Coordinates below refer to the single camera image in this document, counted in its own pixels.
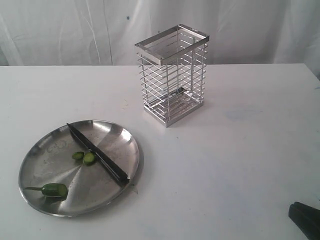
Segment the round steel plate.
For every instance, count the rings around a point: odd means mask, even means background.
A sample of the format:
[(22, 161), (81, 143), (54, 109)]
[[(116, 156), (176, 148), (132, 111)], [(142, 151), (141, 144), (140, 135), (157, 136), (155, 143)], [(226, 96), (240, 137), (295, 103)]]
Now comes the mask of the round steel plate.
[[(105, 120), (81, 120), (72, 125), (127, 173), (129, 183), (118, 185), (99, 159), (92, 165), (72, 159), (73, 153), (85, 153), (88, 149), (63, 125), (43, 136), (28, 151), (19, 170), (22, 197), (43, 214), (74, 217), (110, 204), (135, 183), (143, 164), (137, 140), (123, 126)], [(40, 191), (24, 190), (49, 183), (66, 185), (67, 197), (46, 197)]]

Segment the white backdrop curtain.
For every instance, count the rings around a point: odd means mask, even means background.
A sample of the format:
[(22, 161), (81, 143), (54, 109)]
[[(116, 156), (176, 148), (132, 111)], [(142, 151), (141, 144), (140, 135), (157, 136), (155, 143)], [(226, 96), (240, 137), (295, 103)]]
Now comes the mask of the white backdrop curtain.
[(134, 65), (134, 44), (184, 24), (210, 36), (209, 64), (320, 70), (317, 0), (3, 0), (0, 63)]

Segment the green cucumber piece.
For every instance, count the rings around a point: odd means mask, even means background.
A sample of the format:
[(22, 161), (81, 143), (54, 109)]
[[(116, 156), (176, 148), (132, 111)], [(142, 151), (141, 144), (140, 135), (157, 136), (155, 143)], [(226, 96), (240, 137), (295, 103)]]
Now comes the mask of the green cucumber piece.
[(68, 188), (62, 183), (48, 183), (41, 187), (29, 186), (25, 187), (24, 190), (40, 191), (43, 196), (49, 198), (63, 198), (68, 196)]

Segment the black handled knife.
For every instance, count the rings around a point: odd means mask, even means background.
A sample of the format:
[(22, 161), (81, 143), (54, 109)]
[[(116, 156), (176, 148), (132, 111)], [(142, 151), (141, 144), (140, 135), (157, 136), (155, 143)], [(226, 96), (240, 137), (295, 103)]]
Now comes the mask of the black handled knife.
[(129, 183), (130, 179), (124, 170), (122, 170), (113, 160), (111, 160), (101, 149), (95, 146), (72, 124), (67, 123), (66, 125), (69, 128), (70, 134), (96, 157), (98, 157), (101, 165), (119, 186), (124, 187)]

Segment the green round fruit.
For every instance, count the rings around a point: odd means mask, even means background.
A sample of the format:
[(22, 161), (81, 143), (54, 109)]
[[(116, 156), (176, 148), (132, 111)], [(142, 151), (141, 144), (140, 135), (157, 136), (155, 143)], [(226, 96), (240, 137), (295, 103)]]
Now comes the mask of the green round fruit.
[(87, 152), (83, 156), (82, 163), (86, 166), (90, 166), (95, 163), (95, 160), (96, 160), (95, 154), (92, 152)]

